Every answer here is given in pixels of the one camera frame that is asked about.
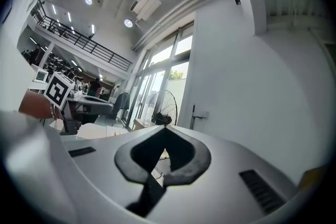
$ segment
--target recessed ceiling light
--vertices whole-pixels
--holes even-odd
[[[133,27],[133,22],[129,19],[126,19],[124,21],[124,24],[126,25],[126,27],[129,27],[129,28]]]
[[[85,0],[86,4],[91,5],[92,4],[92,0]]]
[[[37,44],[37,43],[35,42],[35,40],[32,39],[32,37],[30,37],[30,39],[31,39],[35,44]]]

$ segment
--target black metal railing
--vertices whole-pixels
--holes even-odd
[[[90,54],[108,62],[115,67],[120,68],[123,71],[128,71],[130,65],[132,64],[132,62],[129,60],[105,48],[97,42],[94,42],[90,38],[48,17],[43,9],[41,0],[38,0],[30,14],[37,22],[37,25],[40,25],[51,33],[67,40],[75,46],[89,52]]]

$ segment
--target floor-to-ceiling window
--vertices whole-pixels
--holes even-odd
[[[193,23],[179,28],[149,50],[130,92],[130,109],[123,115],[128,128],[136,119],[146,126],[157,92],[170,91],[175,97],[177,117],[180,114],[193,40]]]

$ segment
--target black vent grille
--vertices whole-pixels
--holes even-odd
[[[96,150],[89,146],[89,147],[84,147],[84,148],[80,148],[78,150],[73,150],[73,151],[69,151],[69,154],[71,156],[71,158],[73,157],[78,157],[78,156],[81,156],[81,155],[85,155],[85,154],[89,154],[91,152],[95,152]]]
[[[285,204],[285,201],[256,173],[256,171],[248,170],[239,173],[239,175],[265,214],[270,214]]]

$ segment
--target brown object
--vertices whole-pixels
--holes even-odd
[[[324,176],[325,171],[325,165],[305,171],[299,183],[299,190],[305,190],[319,184]]]

